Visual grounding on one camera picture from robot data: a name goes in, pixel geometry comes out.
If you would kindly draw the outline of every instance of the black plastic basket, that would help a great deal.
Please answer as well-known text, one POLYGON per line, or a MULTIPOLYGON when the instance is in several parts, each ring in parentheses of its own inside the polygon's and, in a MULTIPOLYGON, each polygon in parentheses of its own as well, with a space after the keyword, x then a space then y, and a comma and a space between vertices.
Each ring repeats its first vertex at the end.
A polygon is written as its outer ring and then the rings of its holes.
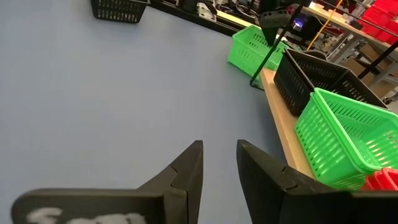
POLYGON ((93 15, 107 21, 138 23, 150 0, 91 0, 93 15))
POLYGON ((387 108, 350 69, 291 49, 286 49, 274 82, 294 116, 304 110, 315 87, 387 108))

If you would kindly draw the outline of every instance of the blue tabletop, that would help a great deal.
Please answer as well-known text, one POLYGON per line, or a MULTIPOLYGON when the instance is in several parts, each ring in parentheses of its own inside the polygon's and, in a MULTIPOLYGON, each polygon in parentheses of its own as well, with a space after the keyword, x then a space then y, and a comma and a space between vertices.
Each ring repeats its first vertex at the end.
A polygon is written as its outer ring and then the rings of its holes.
POLYGON ((199 223, 250 223, 236 140, 284 155, 231 44, 150 7, 131 25, 95 19, 89 0, 0 1, 0 223, 27 190, 136 188, 196 139, 199 223))

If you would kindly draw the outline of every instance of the green plastic basket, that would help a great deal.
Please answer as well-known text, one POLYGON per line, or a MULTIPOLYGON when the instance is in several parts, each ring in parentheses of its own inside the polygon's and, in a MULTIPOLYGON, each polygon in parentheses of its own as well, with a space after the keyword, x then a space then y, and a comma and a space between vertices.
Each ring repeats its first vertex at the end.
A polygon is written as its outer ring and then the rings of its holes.
MULTIPOLYGON (((249 26, 234 34, 232 38, 233 44, 231 50, 229 50, 228 62, 252 77, 271 49, 266 45, 262 30, 256 26, 249 26)), ((264 67, 276 71, 284 49, 287 47, 284 43, 279 42, 264 67)))
POLYGON ((295 125, 314 176, 336 189, 358 189, 364 176, 398 168, 398 116, 315 88, 295 125))

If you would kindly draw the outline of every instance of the shelf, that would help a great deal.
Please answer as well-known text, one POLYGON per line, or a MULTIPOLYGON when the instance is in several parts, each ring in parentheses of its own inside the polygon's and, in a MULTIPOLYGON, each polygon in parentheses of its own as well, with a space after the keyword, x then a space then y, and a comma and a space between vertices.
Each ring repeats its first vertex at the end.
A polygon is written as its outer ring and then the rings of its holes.
POLYGON ((294 133, 294 125, 297 118, 291 115, 289 109, 286 107, 284 100, 275 86, 274 76, 275 72, 268 69, 263 69, 261 72, 262 85, 266 92, 287 163, 294 169, 313 178, 307 158, 294 133))

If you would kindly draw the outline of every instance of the black pole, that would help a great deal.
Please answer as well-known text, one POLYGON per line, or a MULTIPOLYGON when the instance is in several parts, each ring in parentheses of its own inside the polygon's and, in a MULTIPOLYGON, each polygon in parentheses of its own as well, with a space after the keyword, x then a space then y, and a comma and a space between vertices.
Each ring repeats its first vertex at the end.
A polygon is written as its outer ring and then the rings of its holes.
POLYGON ((301 9, 303 8, 303 4, 299 4, 298 7, 296 8, 296 10, 293 12, 293 14, 291 15, 289 21, 287 22, 286 26, 284 27, 283 31, 279 34, 278 39, 274 42, 274 44, 272 45, 271 49, 269 50, 267 56, 264 58, 264 60, 261 62, 259 68, 257 69, 257 71, 254 73, 253 77, 250 80, 250 85, 255 87, 255 88, 259 88, 259 86, 257 84, 253 85, 253 82, 255 81, 255 79, 257 78, 257 76, 260 74, 262 68, 264 67, 264 65, 267 63, 268 59, 271 57, 272 53, 274 53, 274 50, 276 49, 276 47, 278 46, 280 40, 282 40, 283 36, 285 35, 285 33, 287 32, 288 29, 290 29, 290 25, 293 24, 294 19, 297 17, 297 15, 300 13, 301 9))
POLYGON ((376 67, 382 60, 384 60, 391 52, 393 52, 398 46, 398 40, 396 40, 385 52, 383 52, 378 58, 376 58, 369 66, 365 68, 361 72, 361 74, 358 75, 359 79, 362 79, 365 77, 366 74, 368 74, 374 67, 376 67))

